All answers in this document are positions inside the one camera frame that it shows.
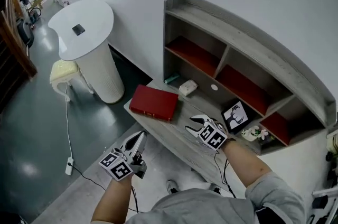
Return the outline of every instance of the gray floor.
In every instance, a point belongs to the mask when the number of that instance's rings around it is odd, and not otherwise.
[[[139,124],[133,125],[116,143],[119,147],[122,140],[136,131],[141,130]],[[98,158],[88,168],[84,175],[106,188],[111,180],[110,176],[98,165],[107,153]],[[138,209],[148,212],[161,198],[168,195],[166,181],[173,179],[179,185],[180,190],[190,188],[208,189],[206,183],[197,173],[192,172],[190,167],[182,160],[173,155],[167,148],[159,143],[151,135],[148,135],[142,158],[147,164],[147,171],[141,180],[133,176],[132,184],[136,190]],[[33,224],[84,224],[90,223],[94,209],[102,197],[104,191],[82,177],[78,178],[62,195],[60,195],[34,222]],[[231,194],[221,190],[225,197]],[[130,197],[129,207],[136,208],[133,195]],[[127,219],[136,213],[129,210]]]
[[[61,9],[44,9],[36,24],[31,60],[38,74],[23,85],[2,114],[0,126],[0,211],[21,214],[33,221],[79,176],[64,173],[70,156],[64,98],[49,84],[59,59],[57,34],[48,20]],[[75,81],[69,89],[70,136],[75,164],[86,170],[106,148],[134,124],[123,109],[138,84],[150,78],[113,55],[126,91],[122,100],[106,105]]]

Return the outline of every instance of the green floor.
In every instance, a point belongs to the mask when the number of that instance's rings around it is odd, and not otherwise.
[[[18,90],[0,124],[0,211],[19,213],[28,222],[79,176],[75,170],[72,176],[64,172],[70,156],[65,101],[49,84],[51,67],[59,59],[59,46],[48,21],[60,9],[53,4],[43,10],[30,48],[37,75]],[[123,105],[138,84],[151,80],[118,55],[113,57],[126,88],[120,102],[106,105],[79,82],[69,89],[73,157],[83,171],[135,122]]]

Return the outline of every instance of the small hole in shelf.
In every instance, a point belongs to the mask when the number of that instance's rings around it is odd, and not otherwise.
[[[212,84],[212,85],[211,85],[211,89],[213,89],[214,91],[217,91],[217,90],[218,90],[218,87],[217,87],[215,84]]]

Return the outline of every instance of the round white table top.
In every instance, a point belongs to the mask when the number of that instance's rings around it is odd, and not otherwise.
[[[111,7],[99,0],[83,0],[58,11],[48,23],[59,36],[59,56],[62,60],[76,60],[108,37],[114,23]],[[73,27],[80,24],[85,31],[76,35]]]

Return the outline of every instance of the red case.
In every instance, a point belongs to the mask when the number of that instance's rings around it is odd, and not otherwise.
[[[171,121],[179,96],[171,92],[138,85],[129,109],[161,120]]]

